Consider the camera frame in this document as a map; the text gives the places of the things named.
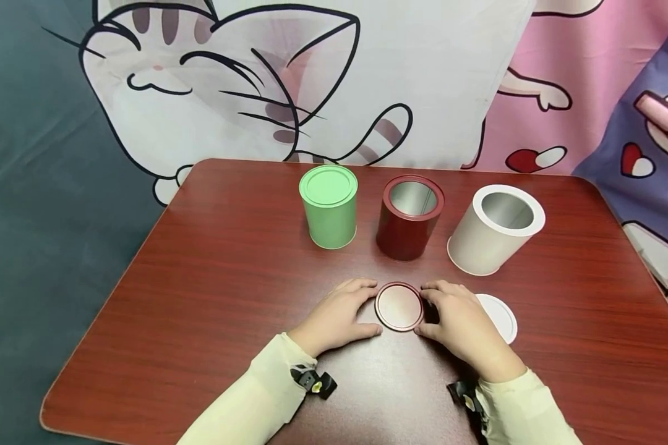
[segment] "sleeve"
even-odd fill
[[[480,381],[476,398],[489,445],[581,445],[549,388],[531,370],[507,383]]]
[[[249,369],[208,407],[178,445],[264,445],[292,420],[306,395],[290,375],[292,365],[316,366],[287,334],[260,351]]]

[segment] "child's right hand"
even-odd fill
[[[441,343],[490,383],[525,374],[527,366],[500,336],[473,292],[443,280],[429,281],[421,289],[421,296],[438,309],[440,323],[420,324],[415,333]]]

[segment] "red wooden table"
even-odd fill
[[[598,191],[582,179],[352,167],[358,234],[334,252],[307,235],[298,181],[311,165],[196,165],[45,397],[45,428],[133,445],[174,444],[276,333],[354,276],[434,278],[498,296],[514,349],[589,444],[668,444],[668,305]],[[378,252],[381,192],[423,174],[446,205],[423,257]],[[447,258],[448,236],[486,184],[520,187],[546,226],[489,277]],[[362,313],[375,321],[372,305]],[[339,388],[307,398],[274,444],[473,444],[445,385],[460,364],[413,333],[385,331],[321,357]],[[328,423],[321,423],[323,417]]]

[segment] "white lid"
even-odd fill
[[[517,337],[517,319],[512,313],[512,309],[497,297],[487,294],[475,294],[480,300],[487,316],[492,319],[500,336],[505,339],[509,345]]]

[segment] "wrist strap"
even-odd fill
[[[453,398],[453,402],[472,412],[483,413],[482,405],[477,399],[477,394],[475,394],[475,385],[460,380],[447,385],[446,388]]]
[[[316,394],[323,400],[337,388],[336,381],[329,374],[317,374],[314,368],[307,365],[294,365],[290,368],[292,379],[306,390],[307,393]]]

